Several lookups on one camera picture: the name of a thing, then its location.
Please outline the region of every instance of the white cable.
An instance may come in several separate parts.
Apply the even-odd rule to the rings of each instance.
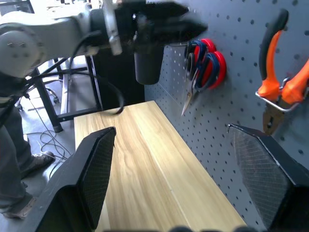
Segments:
[[[38,114],[38,116],[39,116],[39,118],[40,118],[40,120],[41,120],[41,122],[42,122],[42,124],[44,125],[44,127],[46,128],[46,131],[50,134],[50,136],[51,136],[51,140],[50,141],[48,141],[47,143],[45,143],[45,142],[43,142],[43,143],[45,143],[44,145],[47,145],[48,143],[50,143],[52,140],[54,141],[54,145],[55,145],[55,149],[56,149],[56,151],[58,152],[58,154],[60,154],[61,155],[61,153],[58,151],[58,149],[57,149],[57,146],[58,147],[60,147],[61,146],[61,148],[62,149],[64,149],[64,150],[66,150],[68,153],[69,153],[69,155],[71,156],[71,153],[55,138],[56,136],[53,136],[52,134],[51,134],[51,132],[50,132],[50,130],[47,128],[47,126],[45,125],[45,123],[44,123],[44,121],[43,121],[43,119],[41,118],[41,116],[40,116],[40,114],[39,114],[39,112],[38,112],[38,110],[37,110],[37,108],[34,106],[34,104],[32,103],[32,101],[31,101],[31,99],[29,98],[29,101],[30,101],[30,103],[31,103],[31,105],[33,106],[33,108],[35,109],[35,111],[37,112],[37,114]],[[40,135],[40,139],[42,140],[42,135],[43,134],[46,134],[45,132],[46,131],[44,131],[43,133],[41,133],[41,135]],[[60,160],[58,160],[58,162],[56,163],[56,165],[52,168],[52,170],[51,170],[51,172],[50,172],[50,174],[49,174],[49,179],[51,178],[51,175],[52,175],[52,173],[53,173],[53,171],[54,171],[54,169],[61,163],[61,162],[64,162],[67,158],[65,157],[65,151],[63,150],[63,153],[62,153],[62,156],[61,156],[61,159]]]

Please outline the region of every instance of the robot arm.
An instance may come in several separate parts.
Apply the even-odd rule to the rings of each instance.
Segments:
[[[68,8],[55,19],[11,12],[0,19],[0,107],[18,93],[16,83],[53,58],[94,55],[109,48],[113,55],[126,50],[151,54],[158,46],[186,42],[207,25],[175,2],[146,4],[146,0],[105,0],[102,9],[86,5]]]

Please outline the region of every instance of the person's leg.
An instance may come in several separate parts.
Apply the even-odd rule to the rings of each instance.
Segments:
[[[26,194],[16,160],[16,149],[5,126],[0,128],[0,213],[23,209],[32,196]]]
[[[24,140],[22,118],[15,107],[4,125],[14,143],[18,167],[20,170],[23,170],[31,164],[33,156],[31,156],[31,148],[28,141]]]
[[[25,190],[21,179],[28,173],[54,161],[51,152],[32,155],[30,145],[24,141],[22,120],[13,109],[0,128],[0,213],[8,218],[24,219],[36,199]]]
[[[53,158],[54,154],[50,151],[35,155],[31,154],[30,145],[28,141],[24,140],[21,115],[15,107],[4,125],[15,145],[17,163],[22,179],[29,173],[45,167],[55,160]]]

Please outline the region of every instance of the pegboard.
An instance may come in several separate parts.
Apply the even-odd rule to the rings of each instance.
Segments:
[[[184,116],[184,47],[166,46],[159,83],[145,86],[147,101],[155,100],[197,159],[249,225],[265,229],[242,183],[230,123],[263,130],[265,103],[255,96],[260,87],[260,44],[268,22],[281,8],[290,17],[275,57],[277,78],[294,76],[309,57],[308,0],[182,0],[208,23],[200,38],[212,39],[227,63],[227,77],[215,90],[199,94]],[[297,162],[309,169],[308,101],[285,117],[273,135]]]

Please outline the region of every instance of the wooden tabletop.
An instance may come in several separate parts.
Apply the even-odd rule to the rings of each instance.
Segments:
[[[117,135],[105,203],[96,232],[176,225],[194,231],[232,231],[244,225],[154,101],[131,105],[119,116],[76,117],[75,142],[115,126]]]

